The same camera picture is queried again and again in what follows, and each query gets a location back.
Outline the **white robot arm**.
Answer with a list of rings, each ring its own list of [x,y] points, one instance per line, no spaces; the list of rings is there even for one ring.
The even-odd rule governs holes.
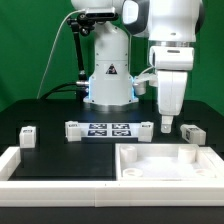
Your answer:
[[[121,110],[136,104],[147,85],[155,86],[161,131],[169,133],[193,68],[192,44],[203,19],[202,0],[71,0],[71,4],[81,12],[81,33],[95,33],[94,72],[84,102],[99,110]],[[151,44],[152,73],[130,75],[131,36],[145,37]]]

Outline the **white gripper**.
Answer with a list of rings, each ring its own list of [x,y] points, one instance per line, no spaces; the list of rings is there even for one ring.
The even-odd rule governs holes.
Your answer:
[[[182,108],[187,73],[179,71],[157,72],[157,100],[159,113],[162,116],[161,132],[170,133],[173,117],[180,113]]]

